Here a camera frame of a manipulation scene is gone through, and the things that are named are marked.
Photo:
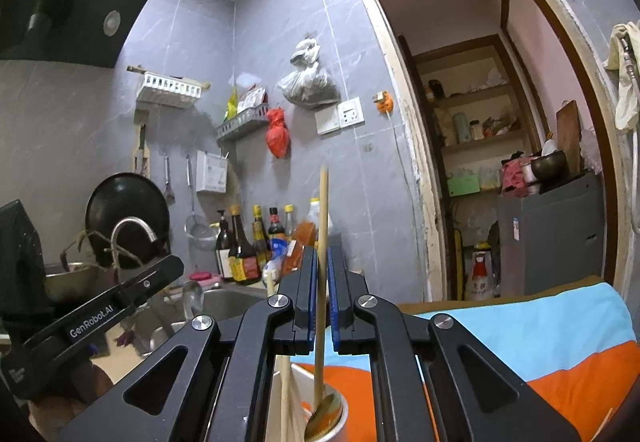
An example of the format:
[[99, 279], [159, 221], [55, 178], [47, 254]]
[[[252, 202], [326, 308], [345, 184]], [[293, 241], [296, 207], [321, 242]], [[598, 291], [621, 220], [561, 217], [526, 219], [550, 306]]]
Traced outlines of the white utensil holder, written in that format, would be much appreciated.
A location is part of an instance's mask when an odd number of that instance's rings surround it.
[[[286, 439], [281, 434], [283, 397], [288, 399]], [[303, 441], [304, 431], [314, 412], [314, 374], [278, 355], [272, 375], [266, 441]]]

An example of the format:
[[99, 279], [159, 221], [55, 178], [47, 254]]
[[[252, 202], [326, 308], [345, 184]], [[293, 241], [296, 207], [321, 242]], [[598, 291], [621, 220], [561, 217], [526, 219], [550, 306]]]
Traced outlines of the brass spoon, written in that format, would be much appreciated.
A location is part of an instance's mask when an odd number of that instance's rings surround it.
[[325, 396], [308, 419], [304, 431], [304, 441], [319, 441], [340, 422], [343, 413], [341, 397], [333, 392]]

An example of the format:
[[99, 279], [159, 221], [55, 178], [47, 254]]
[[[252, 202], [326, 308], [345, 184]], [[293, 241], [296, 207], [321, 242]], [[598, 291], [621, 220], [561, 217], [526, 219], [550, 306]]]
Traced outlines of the wooden chopstick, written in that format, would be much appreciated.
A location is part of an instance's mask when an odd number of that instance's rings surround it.
[[287, 355], [277, 356], [277, 366], [281, 379], [281, 398], [280, 398], [280, 441], [288, 442], [288, 426], [290, 422], [291, 400], [290, 400], [290, 384], [291, 384], [291, 361]]
[[329, 230], [329, 169], [322, 166], [319, 187], [318, 287], [316, 314], [316, 347], [314, 347], [314, 408], [324, 395], [324, 332], [326, 331], [326, 245]]

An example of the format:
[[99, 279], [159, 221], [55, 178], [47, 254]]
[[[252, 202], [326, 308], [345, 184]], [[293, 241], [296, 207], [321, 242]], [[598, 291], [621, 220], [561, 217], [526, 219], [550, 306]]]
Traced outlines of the small steel spoon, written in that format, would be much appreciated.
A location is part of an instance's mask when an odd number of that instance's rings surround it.
[[203, 313], [204, 291], [198, 281], [188, 280], [183, 285], [182, 307], [186, 321], [191, 321]]

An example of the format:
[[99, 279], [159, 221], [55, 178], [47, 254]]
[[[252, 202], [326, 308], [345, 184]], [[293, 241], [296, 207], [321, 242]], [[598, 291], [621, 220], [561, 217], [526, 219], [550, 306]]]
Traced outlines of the black wok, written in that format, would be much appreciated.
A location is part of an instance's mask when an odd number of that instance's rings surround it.
[[111, 235], [126, 218], [144, 221], [156, 241], [150, 241], [141, 225], [126, 223], [119, 230], [116, 244], [136, 259], [120, 255], [122, 269], [138, 269], [170, 253], [170, 217], [163, 193], [154, 182], [137, 173], [115, 173], [93, 190], [86, 207], [85, 230], [91, 232], [89, 243], [99, 266], [107, 268], [113, 263]]

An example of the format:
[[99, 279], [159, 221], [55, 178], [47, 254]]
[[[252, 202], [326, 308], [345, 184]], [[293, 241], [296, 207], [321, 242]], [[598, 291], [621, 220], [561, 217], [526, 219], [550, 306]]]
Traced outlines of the steel strainer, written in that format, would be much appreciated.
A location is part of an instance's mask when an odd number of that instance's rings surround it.
[[195, 210], [195, 191], [192, 178], [192, 164], [189, 155], [186, 155], [186, 185], [189, 189], [191, 212], [186, 218], [184, 231], [191, 245], [198, 251], [214, 251], [216, 248], [216, 234], [209, 226], [206, 218], [198, 215]]

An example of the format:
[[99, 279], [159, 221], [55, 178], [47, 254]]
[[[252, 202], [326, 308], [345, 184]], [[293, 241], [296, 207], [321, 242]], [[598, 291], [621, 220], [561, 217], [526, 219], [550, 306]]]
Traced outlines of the grey cabinet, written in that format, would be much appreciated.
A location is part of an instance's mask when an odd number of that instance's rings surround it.
[[500, 196], [497, 211], [504, 297], [602, 274], [604, 202], [593, 173], [544, 194]]

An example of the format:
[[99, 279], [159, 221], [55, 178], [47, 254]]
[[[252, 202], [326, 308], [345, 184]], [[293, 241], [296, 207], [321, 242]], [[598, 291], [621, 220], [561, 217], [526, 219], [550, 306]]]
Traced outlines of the orange snack packet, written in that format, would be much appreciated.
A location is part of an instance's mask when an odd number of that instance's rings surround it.
[[281, 266], [281, 277], [297, 271], [303, 263], [306, 247], [314, 247], [316, 243], [316, 225], [312, 221], [303, 221], [293, 232], [288, 242], [288, 250]]

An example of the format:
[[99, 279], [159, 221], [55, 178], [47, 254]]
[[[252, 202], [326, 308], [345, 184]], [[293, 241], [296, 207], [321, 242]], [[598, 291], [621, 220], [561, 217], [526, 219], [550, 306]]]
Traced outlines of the white hanging box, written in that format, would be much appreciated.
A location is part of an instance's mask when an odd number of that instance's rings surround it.
[[228, 158], [198, 151], [196, 153], [195, 191], [221, 193], [227, 191]]

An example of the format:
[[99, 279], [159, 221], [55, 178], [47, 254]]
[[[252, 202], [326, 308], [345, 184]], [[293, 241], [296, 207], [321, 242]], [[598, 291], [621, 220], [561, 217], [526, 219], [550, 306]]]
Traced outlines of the pink cloth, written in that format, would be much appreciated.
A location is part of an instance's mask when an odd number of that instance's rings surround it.
[[528, 195], [528, 183], [525, 180], [523, 167], [530, 158], [521, 156], [505, 162], [501, 170], [501, 194], [509, 197], [525, 197]]

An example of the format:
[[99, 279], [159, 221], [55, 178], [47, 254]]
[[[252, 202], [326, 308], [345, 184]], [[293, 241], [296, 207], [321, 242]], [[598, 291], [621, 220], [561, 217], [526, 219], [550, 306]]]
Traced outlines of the red plastic bag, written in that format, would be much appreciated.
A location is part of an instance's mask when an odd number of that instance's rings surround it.
[[284, 158], [290, 147], [290, 133], [285, 124], [285, 114], [281, 108], [270, 109], [267, 112], [268, 129], [266, 131], [266, 144], [275, 158]]

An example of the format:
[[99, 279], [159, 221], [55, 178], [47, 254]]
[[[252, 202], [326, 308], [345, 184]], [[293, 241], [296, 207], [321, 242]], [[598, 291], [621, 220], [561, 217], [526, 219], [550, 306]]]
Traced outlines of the wooden cutting board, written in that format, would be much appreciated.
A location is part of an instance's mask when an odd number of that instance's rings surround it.
[[568, 172], [576, 177], [582, 172], [582, 157], [580, 156], [580, 121], [579, 111], [575, 100], [566, 101], [556, 112], [556, 142], [564, 152]]

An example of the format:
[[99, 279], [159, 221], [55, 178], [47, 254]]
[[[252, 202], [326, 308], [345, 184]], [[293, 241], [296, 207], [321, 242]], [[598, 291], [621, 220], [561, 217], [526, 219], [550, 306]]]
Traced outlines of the black range hood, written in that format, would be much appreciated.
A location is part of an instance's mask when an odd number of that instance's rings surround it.
[[3, 0], [1, 58], [111, 69], [148, 0]]

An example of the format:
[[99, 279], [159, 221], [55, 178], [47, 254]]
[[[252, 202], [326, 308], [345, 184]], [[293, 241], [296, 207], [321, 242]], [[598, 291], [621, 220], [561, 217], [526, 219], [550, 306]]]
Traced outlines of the grey wall shelf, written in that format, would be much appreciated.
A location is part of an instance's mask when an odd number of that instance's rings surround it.
[[235, 141], [266, 126], [268, 111], [268, 104], [262, 103], [260, 106], [254, 106], [236, 114], [215, 129], [216, 141], [218, 143]]

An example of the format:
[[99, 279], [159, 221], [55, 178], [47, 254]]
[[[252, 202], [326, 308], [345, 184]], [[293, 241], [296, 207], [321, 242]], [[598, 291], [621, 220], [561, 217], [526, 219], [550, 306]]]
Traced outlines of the white wall socket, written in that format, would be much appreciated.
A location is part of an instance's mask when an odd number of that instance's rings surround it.
[[314, 113], [316, 129], [319, 136], [329, 135], [337, 130], [364, 123], [364, 115], [359, 98], [327, 106]]

